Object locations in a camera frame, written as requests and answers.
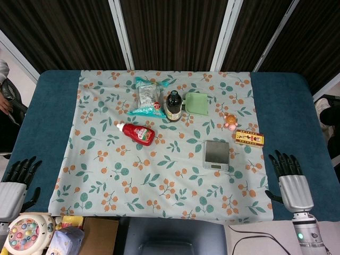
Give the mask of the pale blue tissue pack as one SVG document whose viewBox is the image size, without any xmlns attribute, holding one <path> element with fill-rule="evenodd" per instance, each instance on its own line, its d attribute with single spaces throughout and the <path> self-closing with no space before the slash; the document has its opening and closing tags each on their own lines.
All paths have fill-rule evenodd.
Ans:
<svg viewBox="0 0 340 255">
<path fill-rule="evenodd" d="M 55 231 L 46 255 L 78 255 L 84 231 L 73 226 Z"/>
</svg>

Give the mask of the green plastic scoop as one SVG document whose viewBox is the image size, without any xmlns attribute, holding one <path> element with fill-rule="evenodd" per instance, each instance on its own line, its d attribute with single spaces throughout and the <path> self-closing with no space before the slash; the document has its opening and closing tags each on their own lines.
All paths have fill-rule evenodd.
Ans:
<svg viewBox="0 0 340 255">
<path fill-rule="evenodd" d="M 208 95 L 188 92 L 183 100 L 184 110 L 193 115 L 208 116 Z"/>
</svg>

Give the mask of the blue felt table cover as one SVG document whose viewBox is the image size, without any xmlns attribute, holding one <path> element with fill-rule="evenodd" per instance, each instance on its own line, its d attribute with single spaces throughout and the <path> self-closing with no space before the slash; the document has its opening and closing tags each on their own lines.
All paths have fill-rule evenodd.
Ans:
<svg viewBox="0 0 340 255">
<path fill-rule="evenodd" d="M 79 70 L 49 70 L 40 75 L 9 164 L 36 157 L 42 161 L 28 193 L 41 187 L 32 211 L 46 212 L 61 166 L 75 110 Z M 305 78 L 296 73 L 251 74 L 263 152 L 293 154 L 305 174 L 321 221 L 340 221 L 340 183 Z"/>
</svg>

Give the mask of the dark brown glass bottle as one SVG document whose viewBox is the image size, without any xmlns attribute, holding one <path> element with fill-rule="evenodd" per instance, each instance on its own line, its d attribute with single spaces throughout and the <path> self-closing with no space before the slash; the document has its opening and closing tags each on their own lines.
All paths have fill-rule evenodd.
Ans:
<svg viewBox="0 0 340 255">
<path fill-rule="evenodd" d="M 182 98 L 177 90 L 172 90 L 166 98 L 165 114 L 170 122 L 177 122 L 182 114 Z"/>
</svg>

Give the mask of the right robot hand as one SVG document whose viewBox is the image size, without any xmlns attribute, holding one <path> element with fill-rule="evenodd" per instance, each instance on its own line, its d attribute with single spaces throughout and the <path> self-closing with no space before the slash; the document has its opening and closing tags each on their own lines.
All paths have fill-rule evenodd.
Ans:
<svg viewBox="0 0 340 255">
<path fill-rule="evenodd" d="M 283 204 L 291 213 L 309 212 L 314 207 L 314 202 L 299 161 L 294 155 L 278 150 L 275 150 L 275 154 L 268 157 L 278 180 L 280 196 L 269 190 L 265 191 L 266 195 L 270 200 Z"/>
</svg>

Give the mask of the floral patterned tablecloth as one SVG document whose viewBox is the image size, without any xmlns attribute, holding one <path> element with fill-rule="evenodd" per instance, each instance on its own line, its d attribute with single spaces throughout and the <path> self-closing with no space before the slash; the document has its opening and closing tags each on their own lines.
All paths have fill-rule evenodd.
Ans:
<svg viewBox="0 0 340 255">
<path fill-rule="evenodd" d="M 208 95 L 208 116 L 178 122 L 132 116 L 136 77 Z M 82 71 L 76 107 L 48 211 L 54 216 L 135 216 L 250 223 L 273 219 L 262 149 L 237 144 L 225 113 L 241 130 L 259 130 L 248 72 Z M 154 130 L 151 145 L 117 123 Z M 229 170 L 203 167 L 205 142 L 229 143 Z"/>
</svg>

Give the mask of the pink turtle toy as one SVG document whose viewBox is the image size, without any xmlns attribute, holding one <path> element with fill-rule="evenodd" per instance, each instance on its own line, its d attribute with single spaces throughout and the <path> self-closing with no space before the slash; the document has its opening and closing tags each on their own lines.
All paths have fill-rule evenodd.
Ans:
<svg viewBox="0 0 340 255">
<path fill-rule="evenodd" d="M 225 113 L 224 115 L 224 127 L 228 128 L 230 131 L 235 131 L 237 126 L 238 126 L 238 122 L 237 122 L 237 118 L 235 115 L 233 114 L 229 114 L 229 113 Z"/>
</svg>

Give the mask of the teal snack bag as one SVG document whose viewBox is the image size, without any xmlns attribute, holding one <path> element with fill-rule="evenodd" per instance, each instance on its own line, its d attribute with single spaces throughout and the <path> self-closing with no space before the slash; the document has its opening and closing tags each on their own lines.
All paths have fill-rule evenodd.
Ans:
<svg viewBox="0 0 340 255">
<path fill-rule="evenodd" d="M 165 118 L 162 90 L 169 86 L 169 79 L 161 82 L 136 77 L 137 106 L 128 115 Z"/>
</svg>

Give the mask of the grey kitchen scale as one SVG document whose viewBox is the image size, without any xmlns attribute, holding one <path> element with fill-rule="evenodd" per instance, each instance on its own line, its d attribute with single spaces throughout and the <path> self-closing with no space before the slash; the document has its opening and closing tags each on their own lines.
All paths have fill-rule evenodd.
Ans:
<svg viewBox="0 0 340 255">
<path fill-rule="evenodd" d="M 203 167 L 206 169 L 229 170 L 230 146 L 228 142 L 209 141 L 205 142 L 203 153 Z"/>
</svg>

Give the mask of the white colourful button toy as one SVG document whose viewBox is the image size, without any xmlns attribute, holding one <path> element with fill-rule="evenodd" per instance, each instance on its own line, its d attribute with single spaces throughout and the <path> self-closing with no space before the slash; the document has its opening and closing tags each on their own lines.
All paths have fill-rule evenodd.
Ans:
<svg viewBox="0 0 340 255">
<path fill-rule="evenodd" d="M 11 255 L 42 255 L 55 230 L 50 214 L 21 214 L 10 223 L 4 247 Z"/>
</svg>

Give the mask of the red ketchup squeeze bottle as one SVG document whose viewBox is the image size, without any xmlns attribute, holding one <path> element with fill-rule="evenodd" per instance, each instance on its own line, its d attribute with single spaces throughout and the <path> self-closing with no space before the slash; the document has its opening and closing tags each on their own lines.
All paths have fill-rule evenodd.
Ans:
<svg viewBox="0 0 340 255">
<path fill-rule="evenodd" d="M 127 137 L 130 137 L 136 143 L 149 146 L 155 138 L 154 130 L 141 125 L 129 123 L 117 123 L 116 127 Z"/>
</svg>

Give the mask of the yellow package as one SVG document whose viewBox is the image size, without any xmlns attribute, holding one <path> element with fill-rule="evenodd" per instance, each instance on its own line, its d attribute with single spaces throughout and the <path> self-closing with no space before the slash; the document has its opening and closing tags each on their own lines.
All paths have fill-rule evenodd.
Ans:
<svg viewBox="0 0 340 255">
<path fill-rule="evenodd" d="M 83 217 L 82 216 L 59 216 L 55 218 L 56 230 L 73 226 L 79 229 L 83 229 Z"/>
</svg>

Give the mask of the black office chair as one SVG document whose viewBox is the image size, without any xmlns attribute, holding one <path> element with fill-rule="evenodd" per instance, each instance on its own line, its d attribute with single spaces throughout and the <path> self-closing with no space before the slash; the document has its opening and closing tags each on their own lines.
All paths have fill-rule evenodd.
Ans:
<svg viewBox="0 0 340 255">
<path fill-rule="evenodd" d="M 28 108 L 10 79 L 0 84 L 0 157 L 9 159 Z"/>
</svg>

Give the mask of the white cloth bundle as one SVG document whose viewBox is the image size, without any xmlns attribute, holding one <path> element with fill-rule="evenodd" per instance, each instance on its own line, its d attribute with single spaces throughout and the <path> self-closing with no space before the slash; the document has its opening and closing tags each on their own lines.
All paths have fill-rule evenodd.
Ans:
<svg viewBox="0 0 340 255">
<path fill-rule="evenodd" d="M 330 104 L 326 98 L 320 98 L 319 100 L 316 101 L 315 108 L 318 118 L 320 118 L 321 112 L 324 111 L 325 109 L 330 108 Z"/>
</svg>

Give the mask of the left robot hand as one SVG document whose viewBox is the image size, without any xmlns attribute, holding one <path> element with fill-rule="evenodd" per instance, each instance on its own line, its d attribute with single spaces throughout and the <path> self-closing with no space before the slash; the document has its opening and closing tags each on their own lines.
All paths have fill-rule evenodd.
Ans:
<svg viewBox="0 0 340 255">
<path fill-rule="evenodd" d="M 16 219 L 20 213 L 36 204 L 41 188 L 35 188 L 32 198 L 25 202 L 25 197 L 42 161 L 30 159 L 15 162 L 5 172 L 0 182 L 0 223 L 9 223 Z"/>
</svg>

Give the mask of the dark slatted partition panel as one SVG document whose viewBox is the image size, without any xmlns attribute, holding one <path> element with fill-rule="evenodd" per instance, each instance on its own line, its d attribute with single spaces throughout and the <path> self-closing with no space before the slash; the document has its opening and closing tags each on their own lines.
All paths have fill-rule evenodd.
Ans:
<svg viewBox="0 0 340 255">
<path fill-rule="evenodd" d="M 0 0 L 0 30 L 39 73 L 126 69 L 108 0 Z"/>
<path fill-rule="evenodd" d="M 209 71 L 228 0 L 120 0 L 136 70 Z"/>
<path fill-rule="evenodd" d="M 253 71 L 292 0 L 243 0 L 222 71 Z"/>
<path fill-rule="evenodd" d="M 300 0 L 261 72 L 293 72 L 312 94 L 340 73 L 340 0 Z"/>
</svg>

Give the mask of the brown cardboard box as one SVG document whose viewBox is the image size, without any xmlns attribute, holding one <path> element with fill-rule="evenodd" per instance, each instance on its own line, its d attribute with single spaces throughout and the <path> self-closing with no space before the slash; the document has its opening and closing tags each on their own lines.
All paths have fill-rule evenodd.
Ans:
<svg viewBox="0 0 340 255">
<path fill-rule="evenodd" d="M 79 255 L 113 255 L 118 225 L 117 220 L 85 218 Z"/>
</svg>

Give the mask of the yellow red small box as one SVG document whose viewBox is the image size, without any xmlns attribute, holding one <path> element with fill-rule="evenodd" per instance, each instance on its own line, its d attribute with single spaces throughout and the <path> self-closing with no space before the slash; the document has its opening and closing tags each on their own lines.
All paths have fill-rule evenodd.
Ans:
<svg viewBox="0 0 340 255">
<path fill-rule="evenodd" d="M 262 148 L 265 143 L 265 137 L 261 133 L 236 130 L 235 142 L 241 145 Z"/>
</svg>

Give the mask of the person in white sleeve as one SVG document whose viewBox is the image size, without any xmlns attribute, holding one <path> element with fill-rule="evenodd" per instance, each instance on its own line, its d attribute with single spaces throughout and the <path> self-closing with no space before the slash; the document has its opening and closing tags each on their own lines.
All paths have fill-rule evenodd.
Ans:
<svg viewBox="0 0 340 255">
<path fill-rule="evenodd" d="M 3 59 L 0 59 L 0 110 L 6 115 L 8 115 L 13 109 L 10 102 L 1 93 L 1 87 L 3 82 L 7 79 L 9 70 L 8 64 Z"/>
</svg>

